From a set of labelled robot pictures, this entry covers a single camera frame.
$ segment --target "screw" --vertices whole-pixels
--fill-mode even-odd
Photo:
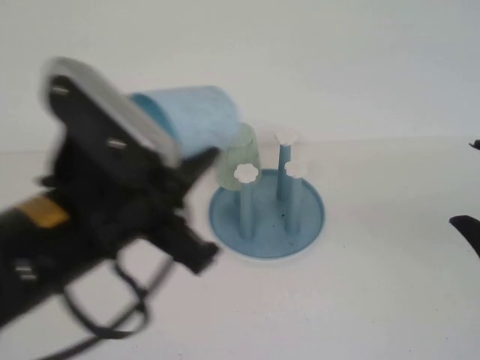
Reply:
[[[31,263],[27,259],[18,259],[15,265],[15,271],[23,281],[36,281],[38,276],[34,273]]]
[[[64,88],[63,86],[60,85],[54,85],[52,87],[52,93],[56,95],[67,95],[69,93],[67,88]]]
[[[123,141],[119,140],[119,139],[113,139],[112,137],[110,137],[107,141],[106,141],[106,144],[110,147],[110,148],[114,148],[114,149],[118,149],[118,150],[123,150],[127,147],[127,144],[124,143]]]

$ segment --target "white background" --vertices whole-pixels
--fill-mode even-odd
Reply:
[[[306,140],[480,134],[477,0],[3,0],[0,151],[46,149],[51,56],[123,92],[213,84]]]
[[[479,19],[478,0],[1,1],[0,152],[54,143],[38,89],[55,55],[125,93],[222,86],[262,140],[283,126],[359,140],[294,148],[327,211],[308,250],[257,262],[226,249],[200,278],[178,267],[147,331],[79,359],[477,360],[479,258],[448,219],[480,218],[467,145],[480,134]],[[262,165],[277,156],[262,148]],[[0,155],[0,208],[38,191],[46,158]],[[208,240],[216,187],[210,173],[190,196]],[[141,242],[126,252],[141,279],[159,256]],[[73,291],[105,322],[128,299],[106,266]],[[1,330],[0,359],[83,335],[52,298]]]

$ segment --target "black cable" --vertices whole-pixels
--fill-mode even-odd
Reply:
[[[173,265],[175,262],[173,259],[168,259],[164,264],[160,266],[156,275],[151,279],[150,284],[147,286],[147,290],[145,293],[145,299],[153,294],[154,291],[158,289],[158,287],[167,279],[167,275],[171,272]],[[121,316],[118,317],[117,320],[112,322],[110,327],[112,329],[116,329],[125,323],[130,317],[137,311],[137,303],[131,305]],[[80,341],[77,344],[69,346],[55,354],[44,356],[42,358],[37,358],[37,360],[66,360],[70,359],[74,356],[83,353],[84,351],[91,349],[95,345],[98,345],[101,341],[104,341],[100,337],[89,337],[85,340]]]

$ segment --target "white table surface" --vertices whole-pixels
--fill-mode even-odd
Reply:
[[[145,332],[78,359],[480,359],[480,260],[449,224],[480,218],[480,151],[467,142],[297,146],[327,211],[311,247],[275,261],[226,249],[202,277],[178,267],[152,299]],[[37,190],[44,159],[0,155],[0,206]],[[262,160],[275,167],[276,148]],[[190,195],[192,225],[207,239],[215,188],[209,173]],[[125,256],[139,279],[163,258],[142,241]],[[106,266],[73,291],[101,321],[129,300]],[[51,299],[0,331],[0,359],[33,359],[85,334]]]

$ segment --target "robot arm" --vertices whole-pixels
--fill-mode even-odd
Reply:
[[[90,322],[68,295],[68,284],[112,260],[139,299],[134,310],[146,313],[148,291],[118,261],[125,245],[143,237],[194,274],[207,267],[218,247],[178,213],[219,151],[182,160],[174,139],[78,61],[55,60],[45,94],[64,123],[64,140],[41,181],[46,190],[0,215],[0,328],[58,293],[95,335],[122,338],[122,331]]]

